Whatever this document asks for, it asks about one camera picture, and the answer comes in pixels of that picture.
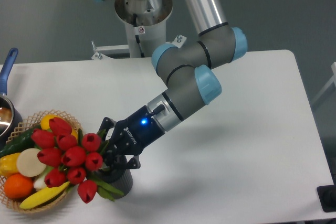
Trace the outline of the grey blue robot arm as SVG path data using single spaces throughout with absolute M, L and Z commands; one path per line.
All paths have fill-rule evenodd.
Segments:
M 166 90 L 125 120 L 103 120 L 102 126 L 113 131 L 103 156 L 109 171 L 138 169 L 139 155 L 148 145 L 221 94 L 213 69 L 247 52 L 244 33 L 229 26 L 218 0 L 186 3 L 198 41 L 180 46 L 166 41 L 172 0 L 115 0 L 130 56 L 151 58 Z

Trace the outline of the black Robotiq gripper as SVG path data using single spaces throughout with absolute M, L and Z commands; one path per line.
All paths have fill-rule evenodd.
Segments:
M 151 111 L 145 105 L 124 120 L 104 117 L 97 134 L 106 140 L 110 129 L 113 129 L 107 153 L 104 154 L 106 171 L 139 169 L 141 163 L 139 154 L 151 143 L 156 141 L 165 131 L 153 118 Z M 125 155 L 134 155 L 127 159 Z

